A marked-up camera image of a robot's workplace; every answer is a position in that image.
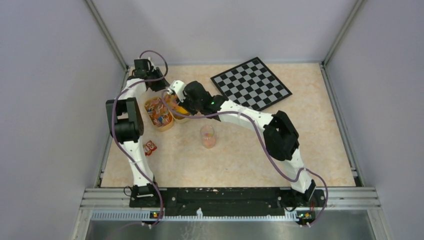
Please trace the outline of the yellow plastic scoop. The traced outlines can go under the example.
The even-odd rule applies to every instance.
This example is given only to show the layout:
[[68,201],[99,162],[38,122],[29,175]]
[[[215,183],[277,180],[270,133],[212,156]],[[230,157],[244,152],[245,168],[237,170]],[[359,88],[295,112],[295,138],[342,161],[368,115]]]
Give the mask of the yellow plastic scoop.
[[183,115],[189,115],[190,114],[186,109],[184,109],[183,107],[181,107],[179,105],[176,105],[175,110],[176,110],[176,112],[183,114]]

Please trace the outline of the clear glass jar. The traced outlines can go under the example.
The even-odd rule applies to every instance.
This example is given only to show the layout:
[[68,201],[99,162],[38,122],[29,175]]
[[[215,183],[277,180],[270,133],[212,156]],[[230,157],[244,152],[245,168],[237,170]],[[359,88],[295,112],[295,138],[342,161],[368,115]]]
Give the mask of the clear glass jar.
[[211,149],[216,145],[217,139],[215,129],[210,125],[204,125],[200,129],[201,142],[203,147]]

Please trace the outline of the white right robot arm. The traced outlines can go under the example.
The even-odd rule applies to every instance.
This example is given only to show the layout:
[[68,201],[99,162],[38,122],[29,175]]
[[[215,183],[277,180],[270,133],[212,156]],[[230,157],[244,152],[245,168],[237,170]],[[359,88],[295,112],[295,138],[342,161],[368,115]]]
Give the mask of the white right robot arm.
[[264,113],[237,104],[223,95],[212,96],[198,81],[185,84],[175,80],[170,88],[177,97],[178,106],[194,118],[215,119],[254,131],[273,167],[278,167],[276,161],[281,162],[282,169],[276,170],[289,181],[294,202],[307,206],[313,200],[316,183],[305,170],[299,133],[285,112]]

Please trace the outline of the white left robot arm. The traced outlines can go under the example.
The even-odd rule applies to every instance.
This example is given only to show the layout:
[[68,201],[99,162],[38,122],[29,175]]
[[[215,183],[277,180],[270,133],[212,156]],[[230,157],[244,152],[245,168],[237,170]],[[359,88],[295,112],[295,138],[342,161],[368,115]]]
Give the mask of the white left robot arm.
[[145,156],[145,126],[137,98],[149,88],[163,89],[163,79],[161,70],[149,57],[136,59],[132,75],[127,79],[123,90],[115,99],[105,103],[110,135],[127,157],[133,175],[130,199],[142,200],[149,207],[160,202],[161,194]]

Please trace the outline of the cream tray with gummies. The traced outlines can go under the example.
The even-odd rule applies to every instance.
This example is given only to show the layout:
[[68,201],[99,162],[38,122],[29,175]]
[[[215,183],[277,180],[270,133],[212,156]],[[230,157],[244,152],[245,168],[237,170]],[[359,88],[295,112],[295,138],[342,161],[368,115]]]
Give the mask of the cream tray with gummies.
[[[176,112],[175,107],[176,107],[176,105],[178,105],[177,96],[166,93],[165,96],[164,96],[164,99],[165,99],[166,104],[170,107],[170,109],[172,111]],[[182,124],[182,123],[188,122],[190,120],[189,118],[181,116],[181,115],[184,115],[184,114],[178,115],[178,114],[174,114],[172,111],[170,113],[171,113],[171,115],[174,118],[174,121],[176,123]]]

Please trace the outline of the yellow tray with lollipops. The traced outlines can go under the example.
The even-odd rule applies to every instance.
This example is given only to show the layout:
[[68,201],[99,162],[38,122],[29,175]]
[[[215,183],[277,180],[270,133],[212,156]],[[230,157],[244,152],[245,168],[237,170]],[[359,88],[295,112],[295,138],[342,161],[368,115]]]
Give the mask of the yellow tray with lollipops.
[[144,103],[144,109],[155,130],[164,132],[174,125],[174,118],[160,97],[152,97]]

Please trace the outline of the red owl toy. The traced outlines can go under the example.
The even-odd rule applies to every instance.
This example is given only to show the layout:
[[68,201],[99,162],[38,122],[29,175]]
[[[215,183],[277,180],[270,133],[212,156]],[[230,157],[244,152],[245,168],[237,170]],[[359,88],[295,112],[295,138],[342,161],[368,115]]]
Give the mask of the red owl toy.
[[150,156],[156,149],[157,149],[157,146],[151,140],[143,144],[143,151],[145,156]]

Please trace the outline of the black white chessboard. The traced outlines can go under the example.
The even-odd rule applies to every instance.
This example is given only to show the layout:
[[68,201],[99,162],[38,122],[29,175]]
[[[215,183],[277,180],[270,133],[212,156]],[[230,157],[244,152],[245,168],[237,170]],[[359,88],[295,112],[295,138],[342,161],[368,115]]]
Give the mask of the black white chessboard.
[[292,95],[259,57],[247,60],[210,79],[229,100],[260,112]]

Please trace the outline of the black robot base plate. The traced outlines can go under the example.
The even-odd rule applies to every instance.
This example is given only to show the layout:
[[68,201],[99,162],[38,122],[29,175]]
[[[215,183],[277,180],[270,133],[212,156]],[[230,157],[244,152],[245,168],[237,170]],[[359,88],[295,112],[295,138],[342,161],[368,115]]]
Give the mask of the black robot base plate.
[[131,189],[131,208],[163,208],[167,217],[266,217],[293,214],[296,210],[323,207],[325,193],[315,189],[310,197],[288,187],[169,187],[152,196]]

